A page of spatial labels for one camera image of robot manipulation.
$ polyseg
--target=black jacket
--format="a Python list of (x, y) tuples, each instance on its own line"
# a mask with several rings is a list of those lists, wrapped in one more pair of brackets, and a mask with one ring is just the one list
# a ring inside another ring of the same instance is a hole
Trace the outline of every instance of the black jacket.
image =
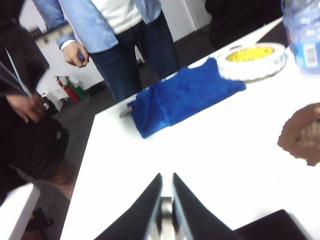
[[(15, 74), (10, 54), (20, 78), (31, 92), (49, 67), (33, 37), (19, 23), (24, 0), (4, 0), (0, 13), (0, 62)], [(0, 95), (23, 92), (20, 85), (0, 66)]]
[(219, 49), (282, 16), (281, 0), (206, 0), (210, 41)]

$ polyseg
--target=white shirt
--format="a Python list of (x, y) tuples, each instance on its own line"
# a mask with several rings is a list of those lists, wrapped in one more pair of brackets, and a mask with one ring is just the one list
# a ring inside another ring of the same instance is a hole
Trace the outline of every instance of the white shirt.
[[(91, 0), (114, 34), (120, 34), (142, 21), (142, 16), (132, 0)], [(67, 40), (63, 49), (75, 40)]]

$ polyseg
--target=shirt cuff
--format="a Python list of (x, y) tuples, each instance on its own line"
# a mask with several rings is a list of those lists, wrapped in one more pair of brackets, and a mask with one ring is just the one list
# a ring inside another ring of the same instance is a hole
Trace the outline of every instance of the shirt cuff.
[(73, 42), (76, 42), (76, 40), (70, 39), (70, 40), (65, 41), (64, 43), (61, 44), (60, 50), (63, 51), (66, 46), (68, 46), (69, 44), (71, 44), (71, 43), (73, 43)]

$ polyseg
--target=hand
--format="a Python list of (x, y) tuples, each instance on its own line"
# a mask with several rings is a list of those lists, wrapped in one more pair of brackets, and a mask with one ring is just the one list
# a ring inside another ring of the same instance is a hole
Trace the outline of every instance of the hand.
[[(63, 49), (64, 60), (73, 66), (77, 66), (78, 68), (85, 67), (89, 62), (89, 54), (84, 46), (82, 46), (77, 41), (71, 42)], [(84, 61), (78, 58), (78, 53), (81, 52), (84, 56)]]
[(38, 123), (46, 114), (45, 101), (37, 92), (32, 97), (16, 94), (6, 95), (5, 97), (12, 109), (26, 123), (29, 123), (30, 119)]

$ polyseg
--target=plastic water bottle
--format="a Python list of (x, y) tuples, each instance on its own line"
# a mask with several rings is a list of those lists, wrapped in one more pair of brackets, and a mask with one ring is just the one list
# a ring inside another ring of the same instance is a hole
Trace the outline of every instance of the plastic water bottle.
[(283, 24), (301, 73), (320, 77), (320, 0), (282, 0)]

